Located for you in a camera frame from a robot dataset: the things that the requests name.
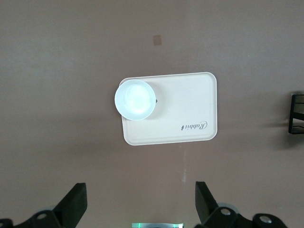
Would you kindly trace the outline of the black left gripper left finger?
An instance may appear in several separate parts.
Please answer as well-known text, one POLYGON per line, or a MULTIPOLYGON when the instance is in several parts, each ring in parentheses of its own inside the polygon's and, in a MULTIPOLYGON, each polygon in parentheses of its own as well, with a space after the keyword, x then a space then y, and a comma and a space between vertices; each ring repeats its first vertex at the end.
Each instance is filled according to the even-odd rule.
POLYGON ((85 183, 77 183, 51 210, 42 210, 26 221, 14 225, 9 218, 2 218, 2 228, 75 228, 87 210, 85 183))

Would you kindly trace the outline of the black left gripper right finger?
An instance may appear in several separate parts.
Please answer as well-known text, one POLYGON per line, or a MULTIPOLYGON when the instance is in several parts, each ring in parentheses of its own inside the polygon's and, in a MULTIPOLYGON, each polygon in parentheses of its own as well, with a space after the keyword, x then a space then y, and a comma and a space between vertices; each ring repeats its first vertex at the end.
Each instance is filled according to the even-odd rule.
POLYGON ((267 187, 221 187, 225 199, 204 181, 195 183, 195 208, 198 228, 302 228, 304 226, 304 192, 297 190, 295 196, 288 188, 279 185, 267 187))

